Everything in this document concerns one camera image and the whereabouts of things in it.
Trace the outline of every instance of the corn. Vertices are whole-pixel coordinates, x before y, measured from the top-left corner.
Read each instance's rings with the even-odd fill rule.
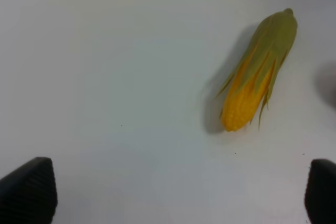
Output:
[[[291,49],[297,22],[291,9],[275,13],[260,23],[236,70],[224,82],[220,93],[233,80],[224,101],[221,122],[226,131],[238,131],[251,122],[262,102],[268,104],[275,79]]]

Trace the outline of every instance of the white surface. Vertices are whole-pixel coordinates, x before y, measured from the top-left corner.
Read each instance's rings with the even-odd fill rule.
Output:
[[[211,95],[251,26],[286,7],[298,36],[260,131],[255,120],[217,132]],[[0,0],[0,10],[0,176],[50,156],[54,224],[306,223],[310,161],[336,160],[326,98],[336,0]]]

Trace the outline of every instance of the white table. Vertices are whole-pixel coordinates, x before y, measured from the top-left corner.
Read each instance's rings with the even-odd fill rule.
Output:
[[[269,111],[219,132],[211,100],[266,16],[295,45]],[[0,0],[0,176],[54,161],[54,224],[306,223],[336,161],[336,0]]]

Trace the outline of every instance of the ear of corn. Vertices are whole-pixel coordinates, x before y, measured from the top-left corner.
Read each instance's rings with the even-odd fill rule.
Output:
[[[297,26],[290,8],[259,24],[242,59],[219,91],[221,94],[233,80],[221,115],[227,131],[237,131],[252,121],[264,98],[260,124],[262,110],[268,104],[278,71],[293,45]]]

